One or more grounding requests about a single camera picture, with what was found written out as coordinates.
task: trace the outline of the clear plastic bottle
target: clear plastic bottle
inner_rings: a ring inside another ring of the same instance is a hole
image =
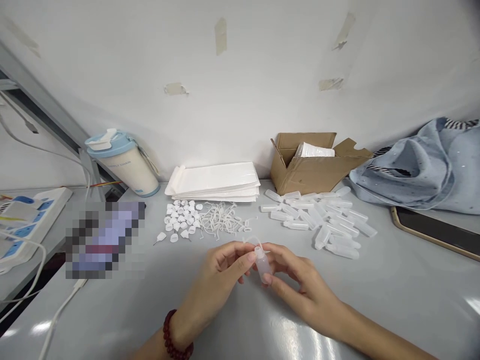
[[[308,230],[309,229],[308,222],[299,221],[299,220],[284,221],[283,226],[292,230]]]
[[[310,215],[308,215],[305,211],[298,210],[298,213],[300,214],[300,219],[305,221],[308,224],[308,227],[310,229],[315,230],[320,226],[320,224],[314,221],[314,219]]]
[[[300,200],[304,200],[304,201],[310,201],[310,200],[315,200],[319,195],[316,193],[316,192],[311,192],[309,194],[306,194],[306,195],[302,195],[300,197]]]
[[[321,192],[318,194],[320,199],[337,198],[338,196],[336,192]]]
[[[343,214],[346,217],[351,216],[352,218],[358,219],[358,220],[360,220],[364,223],[369,220],[369,217],[367,215],[364,215],[364,214],[362,214],[360,212],[357,212],[357,211],[353,211],[352,209],[343,209]]]
[[[294,200],[289,204],[292,208],[295,208],[295,209],[313,209],[314,208],[314,203],[311,201]]]
[[[332,233],[328,226],[322,226],[320,231],[315,237],[315,249],[320,250],[327,245],[329,238],[332,236]]]
[[[329,213],[327,212],[327,210],[325,210],[325,208],[324,208],[324,206],[322,205],[321,202],[316,202],[313,205],[315,207],[315,210],[318,211],[318,213],[320,214],[320,216],[323,220],[325,220],[326,218],[329,217]]]
[[[311,218],[317,224],[323,225],[325,223],[324,219],[322,218],[322,216],[319,214],[319,212],[315,208],[308,209],[308,215],[310,215]]]
[[[294,219],[293,216],[288,215],[281,211],[272,211],[270,213],[270,218],[274,220],[280,220],[280,221],[292,221]]]
[[[354,221],[352,221],[351,219],[348,219],[347,217],[344,217],[342,215],[337,215],[337,214],[332,213],[332,214],[330,214],[330,218],[332,218],[334,220],[337,220],[341,223],[344,223],[344,224],[350,226],[351,228],[353,228],[354,225],[355,225]]]
[[[288,215],[291,215],[294,220],[297,220],[300,216],[299,212],[295,210],[293,207],[290,205],[287,205],[286,203],[281,203],[280,204],[281,209],[287,213]]]
[[[285,195],[283,195],[283,198],[285,200],[288,200],[288,199],[300,199],[300,197],[302,196],[302,194],[300,194],[300,191],[294,191],[294,192],[288,192],[286,193]]]
[[[378,233],[378,231],[375,230],[373,227],[368,225],[366,222],[360,221],[359,219],[356,219],[355,227],[369,238],[374,237]]]
[[[356,242],[352,238],[344,237],[344,236],[341,236],[341,235],[332,235],[332,236],[330,236],[329,241],[330,241],[331,244],[342,245],[342,246],[345,246],[347,248],[352,248],[352,249],[360,249],[362,247],[362,245],[360,245],[360,243]]]
[[[256,255],[255,264],[258,269],[258,274],[260,275],[261,282],[266,284],[264,281],[264,274],[272,275],[269,259],[265,256],[265,252],[260,246],[256,246],[254,251]]]
[[[336,206],[337,208],[344,208],[344,209],[350,209],[354,206],[354,204],[351,201],[343,200],[340,197],[337,197],[337,198],[329,197],[328,203],[330,205]]]
[[[269,212],[272,212],[272,211],[277,211],[277,210],[280,210],[281,207],[279,204],[267,204],[267,205],[261,205],[260,206],[260,211],[262,213],[269,213]]]
[[[273,201],[276,201],[276,202],[279,202],[279,203],[281,203],[281,202],[284,200],[283,197],[281,197],[281,196],[278,195],[276,192],[274,192],[274,191],[272,191],[272,190],[270,190],[270,189],[268,189],[267,191],[265,191],[265,196],[266,196],[267,198],[270,198],[270,199],[272,199]]]
[[[349,258],[349,259],[358,259],[360,257],[360,254],[357,250],[354,248],[346,247],[346,246],[341,246],[337,244],[327,244],[326,249],[328,251],[331,251],[335,255],[342,256],[344,258]]]
[[[352,238],[356,238],[360,234],[360,232],[356,228],[348,226],[346,223],[340,222],[334,218],[330,219],[330,223],[338,227],[342,232],[351,235]]]
[[[352,191],[351,188],[349,188],[348,186],[344,186],[344,187],[342,187],[341,189],[338,189],[335,192],[336,192],[337,196],[342,197],[344,195],[347,195],[350,191]]]

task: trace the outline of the plastic dropper bottle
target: plastic dropper bottle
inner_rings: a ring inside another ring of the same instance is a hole
[[[255,264],[260,275],[261,282],[266,284],[264,280],[264,274],[272,275],[272,269],[270,269],[269,259],[265,256],[264,250],[260,246],[256,246],[255,249],[256,260]]]

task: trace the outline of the white cable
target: white cable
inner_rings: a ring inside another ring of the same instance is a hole
[[[3,235],[3,236],[6,236],[6,237],[9,237],[9,238],[14,238],[15,239],[15,242],[17,241],[23,241],[23,242],[26,242],[28,244],[32,244],[32,245],[35,245],[36,247],[40,248],[41,251],[42,251],[42,254],[41,254],[41,262],[40,262],[40,266],[38,267],[38,270],[36,272],[36,275],[35,275],[35,278],[33,279],[33,283],[31,284],[30,286],[30,289],[28,289],[28,291],[26,292],[24,298],[30,296],[32,290],[34,289],[35,285],[37,285],[37,282],[39,281],[39,277],[40,277],[40,273],[42,272],[42,269],[44,268],[44,265],[45,265],[45,261],[47,260],[47,249],[45,249],[45,246],[43,246],[42,244],[40,243],[36,243],[34,241],[30,241],[30,240],[26,240],[22,237],[19,237],[19,236],[16,236],[16,235],[12,235],[12,234],[9,234],[9,233],[6,233],[6,232],[2,232],[0,231],[0,235]],[[14,312],[14,310],[22,303],[23,300],[19,301],[16,303],[16,305],[14,307],[12,307],[10,309],[9,312],[7,312],[1,319],[0,319],[0,324],[11,314]]]
[[[37,295],[39,292],[41,292],[42,290],[38,290],[38,291],[35,291],[35,292],[32,292],[30,295],[28,296],[24,296],[24,297],[20,297],[18,299],[15,299],[15,300],[5,300],[5,301],[0,301],[0,304],[10,304],[10,303],[16,303],[17,301],[23,301],[25,299],[28,299],[28,298],[31,298],[32,296],[34,295]]]
[[[21,112],[17,111],[17,109],[13,106],[13,104],[9,101],[9,99],[0,91],[0,98],[2,98],[3,100],[5,100],[5,102],[18,114],[20,115],[20,117],[24,117],[22,115]],[[86,177],[87,177],[87,187],[86,187],[86,194],[85,194],[85,202],[87,202],[88,198],[89,198],[89,192],[90,192],[90,186],[92,185],[92,174],[90,173],[90,170],[85,166],[83,165],[80,161],[76,161],[68,156],[65,156],[65,155],[62,155],[58,152],[55,152],[55,151],[50,151],[50,150],[47,150],[47,149],[44,149],[42,147],[38,147],[38,146],[35,146],[35,145],[31,145],[29,144],[28,142],[25,142],[23,140],[20,140],[18,137],[16,137],[13,132],[10,131],[9,127],[7,126],[7,124],[5,123],[4,121],[4,118],[2,117],[2,114],[0,113],[0,125],[2,125],[2,127],[5,129],[6,133],[8,135],[10,135],[10,137],[19,142],[20,144],[23,144],[23,145],[26,145],[28,147],[31,147],[31,148],[34,148],[34,149],[37,149],[37,150],[42,150],[44,152],[47,152],[47,153],[50,153],[50,154],[55,154],[55,155],[58,155],[62,158],[65,158],[65,159],[68,159],[70,161],[73,161],[74,163],[77,163],[78,165],[80,165],[82,168],[85,169],[86,171]]]
[[[41,348],[41,353],[40,353],[40,356],[38,357],[38,360],[44,360],[45,357],[47,356],[49,345],[50,345],[50,342],[52,341],[52,335],[54,334],[54,329],[55,329],[55,326],[57,325],[57,321],[60,317],[60,314],[62,313],[63,309],[67,306],[69,301],[77,293],[77,291],[79,291],[80,288],[83,287],[86,282],[87,282],[86,279],[78,280],[73,286],[73,291],[71,292],[71,294],[66,298],[63,304],[60,305],[55,315],[53,315],[53,318],[50,322],[50,328],[48,329],[48,333],[46,334],[46,338],[45,338],[45,341],[43,342],[43,347]]]

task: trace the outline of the box flap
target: box flap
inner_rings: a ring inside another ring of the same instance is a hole
[[[297,149],[303,142],[331,149],[336,132],[281,132],[278,134],[279,149]]]
[[[333,149],[335,150],[336,157],[349,157],[349,156],[356,156],[356,157],[366,157],[371,158],[374,154],[368,151],[366,148],[361,150],[356,150],[355,145],[357,143],[353,141],[351,138],[346,138]]]
[[[285,161],[284,161],[284,157],[282,156],[282,153],[280,152],[279,148],[277,147],[277,145],[275,144],[275,141],[270,138],[270,141],[271,143],[273,144],[273,147],[275,148],[276,152],[278,153],[278,155],[280,155],[280,160],[281,162],[283,163],[283,166],[285,167],[285,169],[287,168],[287,165],[285,165]]]

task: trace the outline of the table surface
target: table surface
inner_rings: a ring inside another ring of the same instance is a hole
[[[8,191],[5,193],[5,195],[12,197],[20,195],[33,197],[36,194],[45,192],[47,190],[51,189]],[[72,191],[73,194],[68,200],[69,202],[80,201],[82,196],[85,195],[85,189],[74,189]],[[69,219],[70,215],[66,211],[62,211],[41,242],[46,249],[47,261],[58,249],[62,247],[65,239],[65,227],[66,224],[69,223]],[[41,260],[42,253],[37,250],[29,261],[18,266],[14,266],[6,274],[0,275],[0,301],[12,300],[19,293],[19,291],[22,290],[25,285],[34,278]],[[7,304],[0,303],[0,311],[4,309],[5,306],[7,306]]]
[[[480,349],[480,263],[396,228],[386,207],[358,200],[353,208],[378,229],[359,237],[360,258],[350,260],[315,250],[312,231],[290,230],[260,213],[273,189],[263,181],[257,202],[239,204],[235,215],[251,220],[262,241],[282,244],[310,258],[328,285],[358,311],[440,359],[477,359]],[[127,359],[163,323],[187,293],[207,249],[242,236],[221,235],[192,241],[167,240],[152,246],[164,231],[163,193],[139,199],[128,191],[121,201],[145,201],[145,228],[130,248],[125,269],[110,279],[89,280],[63,311],[48,359]],[[463,217],[468,223],[475,216]],[[470,227],[479,231],[474,225]],[[49,321],[71,293],[75,280],[63,266],[0,339],[0,359],[37,359]],[[253,274],[236,285],[225,307],[195,342],[193,359],[364,359],[349,346],[304,324]]]

